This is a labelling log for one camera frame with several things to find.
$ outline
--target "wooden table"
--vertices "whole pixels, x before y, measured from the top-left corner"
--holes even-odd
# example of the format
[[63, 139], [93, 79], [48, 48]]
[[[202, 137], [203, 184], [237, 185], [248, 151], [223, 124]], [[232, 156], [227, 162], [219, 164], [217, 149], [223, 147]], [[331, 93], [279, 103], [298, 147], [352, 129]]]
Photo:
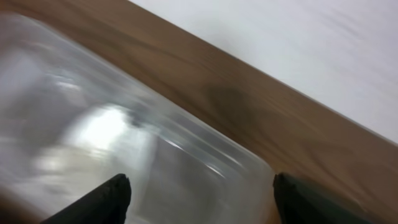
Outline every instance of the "wooden table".
[[276, 172], [312, 179], [369, 216], [398, 222], [395, 145], [184, 30], [125, 0], [0, 0], [0, 10], [63, 32]]

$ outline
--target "plastic container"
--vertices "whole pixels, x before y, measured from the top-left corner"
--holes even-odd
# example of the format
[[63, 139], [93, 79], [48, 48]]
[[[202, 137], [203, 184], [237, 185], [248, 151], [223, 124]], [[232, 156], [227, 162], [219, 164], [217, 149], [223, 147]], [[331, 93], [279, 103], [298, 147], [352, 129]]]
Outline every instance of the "plastic container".
[[[84, 194], [73, 192], [73, 181], [69, 193], [49, 186], [60, 176], [43, 177], [37, 164], [51, 150], [77, 153], [72, 159], [77, 165], [67, 162], [69, 168], [100, 167], [93, 169], [101, 170], [98, 181], [113, 172], [131, 173], [138, 187], [129, 223], [257, 224], [266, 218], [274, 173], [245, 148], [37, 21], [0, 16], [0, 49], [0, 184], [43, 218], [68, 205], [69, 193]], [[65, 136], [85, 116], [98, 113], [90, 111], [107, 105], [132, 117], [121, 124], [132, 135], [115, 137], [103, 147], [106, 160], [91, 166], [79, 154], [88, 146]], [[145, 147], [137, 143], [143, 136], [149, 136]], [[50, 161], [44, 169], [53, 166], [60, 165]], [[61, 174], [62, 180], [72, 175]]]

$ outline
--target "white wall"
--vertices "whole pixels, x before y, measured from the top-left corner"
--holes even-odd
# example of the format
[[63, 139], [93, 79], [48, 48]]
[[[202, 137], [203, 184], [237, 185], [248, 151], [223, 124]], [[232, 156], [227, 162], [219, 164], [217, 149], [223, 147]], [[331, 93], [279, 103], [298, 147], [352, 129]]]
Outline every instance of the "white wall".
[[398, 1], [131, 1], [398, 142]]

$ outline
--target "wooden surface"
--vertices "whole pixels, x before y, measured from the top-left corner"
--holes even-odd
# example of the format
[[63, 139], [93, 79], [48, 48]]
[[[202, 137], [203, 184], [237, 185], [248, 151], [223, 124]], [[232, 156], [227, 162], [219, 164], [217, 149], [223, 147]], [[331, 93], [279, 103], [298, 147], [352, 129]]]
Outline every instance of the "wooden surface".
[[398, 222], [398, 148], [123, 0], [1, 0], [44, 21], [242, 144]]

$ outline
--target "black object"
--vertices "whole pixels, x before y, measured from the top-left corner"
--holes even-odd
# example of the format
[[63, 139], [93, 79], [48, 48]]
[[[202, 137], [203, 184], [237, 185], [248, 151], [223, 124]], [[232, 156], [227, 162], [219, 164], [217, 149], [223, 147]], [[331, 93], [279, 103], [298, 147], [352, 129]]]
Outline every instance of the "black object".
[[370, 224], [288, 174], [275, 176], [274, 197], [283, 224]]
[[130, 198], [130, 181], [118, 174], [41, 224], [123, 224]]

